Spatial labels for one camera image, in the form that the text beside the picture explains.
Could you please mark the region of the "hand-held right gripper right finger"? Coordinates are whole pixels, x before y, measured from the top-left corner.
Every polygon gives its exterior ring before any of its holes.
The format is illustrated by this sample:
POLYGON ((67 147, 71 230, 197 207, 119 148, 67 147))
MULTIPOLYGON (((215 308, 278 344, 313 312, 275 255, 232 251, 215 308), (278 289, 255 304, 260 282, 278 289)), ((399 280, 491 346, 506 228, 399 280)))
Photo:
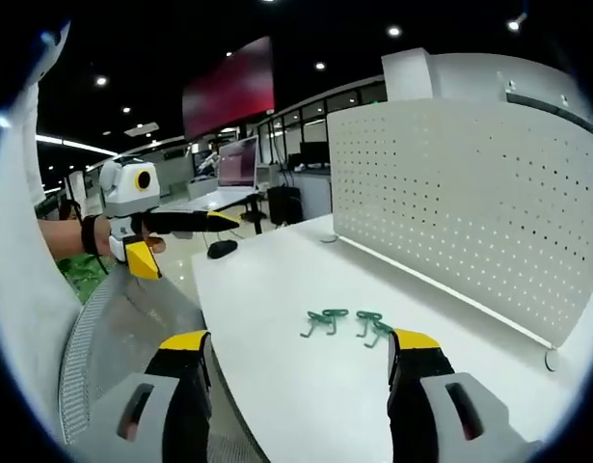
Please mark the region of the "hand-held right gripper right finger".
POLYGON ((392 329, 390 420, 394 462, 527 462, 542 447, 509 422, 508 407, 454 370, 433 338, 392 329))

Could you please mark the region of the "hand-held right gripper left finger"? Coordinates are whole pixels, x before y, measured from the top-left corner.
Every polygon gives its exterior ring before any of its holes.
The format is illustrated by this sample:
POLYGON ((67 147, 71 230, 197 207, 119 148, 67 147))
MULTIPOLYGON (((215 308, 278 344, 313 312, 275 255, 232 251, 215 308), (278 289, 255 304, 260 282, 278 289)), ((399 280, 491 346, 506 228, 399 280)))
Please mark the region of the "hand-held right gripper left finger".
POLYGON ((164 340, 146 370, 129 374, 91 406, 76 438, 78 462, 206 462, 211 418, 199 330, 164 340))

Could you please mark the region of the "person's left hand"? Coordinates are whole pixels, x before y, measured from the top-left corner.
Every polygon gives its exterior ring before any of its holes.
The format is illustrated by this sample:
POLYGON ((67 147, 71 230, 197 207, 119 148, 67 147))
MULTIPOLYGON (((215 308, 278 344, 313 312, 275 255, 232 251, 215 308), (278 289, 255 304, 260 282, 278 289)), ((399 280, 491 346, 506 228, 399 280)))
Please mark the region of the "person's left hand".
MULTIPOLYGON (((107 217, 98 215, 94 221, 94 239, 96 248, 102 256, 114 259, 109 245, 109 236, 111 232, 110 223, 107 217)), ((166 250, 165 241, 158 236, 150 234, 145 224, 142 224, 142 233, 146 244, 154 254, 161 254, 166 250)))

